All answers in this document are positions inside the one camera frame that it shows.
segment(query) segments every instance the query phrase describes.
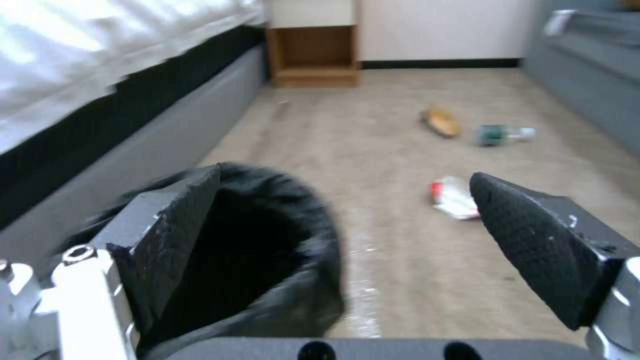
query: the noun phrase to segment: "gray bed frame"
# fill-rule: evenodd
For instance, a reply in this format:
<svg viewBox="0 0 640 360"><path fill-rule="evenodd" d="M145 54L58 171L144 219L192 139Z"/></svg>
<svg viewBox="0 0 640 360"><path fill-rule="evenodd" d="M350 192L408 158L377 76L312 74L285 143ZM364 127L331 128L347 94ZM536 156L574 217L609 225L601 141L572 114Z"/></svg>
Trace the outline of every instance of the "gray bed frame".
<svg viewBox="0 0 640 360"><path fill-rule="evenodd" d="M38 268L52 249L118 195L196 165L266 82L264 51L263 45L247 51L4 228L0 256Z"/></svg>

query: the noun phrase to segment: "black baseboard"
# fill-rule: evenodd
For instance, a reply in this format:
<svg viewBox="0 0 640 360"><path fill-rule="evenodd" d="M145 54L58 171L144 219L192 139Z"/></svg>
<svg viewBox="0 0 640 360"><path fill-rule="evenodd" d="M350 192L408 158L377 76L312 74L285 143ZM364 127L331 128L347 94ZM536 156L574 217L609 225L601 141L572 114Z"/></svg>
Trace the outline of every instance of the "black baseboard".
<svg viewBox="0 0 640 360"><path fill-rule="evenodd" d="M459 60L373 60L363 61L363 69L459 69L518 67L520 59L459 59Z"/></svg>

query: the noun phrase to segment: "bottle cap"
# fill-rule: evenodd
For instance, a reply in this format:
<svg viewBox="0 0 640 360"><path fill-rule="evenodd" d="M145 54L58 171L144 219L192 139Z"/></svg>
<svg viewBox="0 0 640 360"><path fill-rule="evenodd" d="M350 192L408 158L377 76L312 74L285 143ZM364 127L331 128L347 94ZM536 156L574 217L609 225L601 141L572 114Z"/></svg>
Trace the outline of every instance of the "bottle cap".
<svg viewBox="0 0 640 360"><path fill-rule="evenodd" d="M522 140L531 140L536 137L536 130L532 127L523 127L520 129L520 138Z"/></svg>

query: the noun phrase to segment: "red and white wrapper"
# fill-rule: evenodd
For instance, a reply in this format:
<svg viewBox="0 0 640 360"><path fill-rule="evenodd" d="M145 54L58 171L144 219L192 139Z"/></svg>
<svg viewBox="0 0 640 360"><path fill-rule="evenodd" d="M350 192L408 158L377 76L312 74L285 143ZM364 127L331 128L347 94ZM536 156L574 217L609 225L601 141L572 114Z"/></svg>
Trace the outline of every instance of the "red and white wrapper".
<svg viewBox="0 0 640 360"><path fill-rule="evenodd" d="M467 184L457 177L447 176L431 183L429 197L434 208L455 219L471 220L480 217Z"/></svg>

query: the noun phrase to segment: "beige carpet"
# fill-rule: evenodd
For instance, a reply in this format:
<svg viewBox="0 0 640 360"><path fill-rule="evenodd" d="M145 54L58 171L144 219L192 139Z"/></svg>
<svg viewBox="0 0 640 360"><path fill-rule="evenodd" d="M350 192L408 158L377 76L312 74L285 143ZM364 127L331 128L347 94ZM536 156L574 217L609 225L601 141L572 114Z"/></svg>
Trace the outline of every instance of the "beige carpet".
<svg viewBox="0 0 640 360"><path fill-rule="evenodd" d="M425 131L438 104L463 136ZM531 143L480 149L481 124L531 126ZM544 338L582 343L519 278L480 222L431 209L430 181L475 171L569 195L640 239L640 164L516 69L368 70L345 90L273 90L203 164L282 169L332 205L343 233L349 311L332 336Z"/></svg>

